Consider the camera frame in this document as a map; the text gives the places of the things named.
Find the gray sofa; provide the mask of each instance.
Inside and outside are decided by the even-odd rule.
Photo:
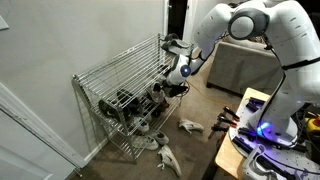
[[[271,94],[283,71],[265,45],[228,37],[217,44],[207,87],[218,87],[243,95],[248,87]]]

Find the dark doorway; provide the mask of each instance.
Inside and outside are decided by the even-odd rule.
[[[168,34],[175,33],[182,39],[188,0],[169,0]]]

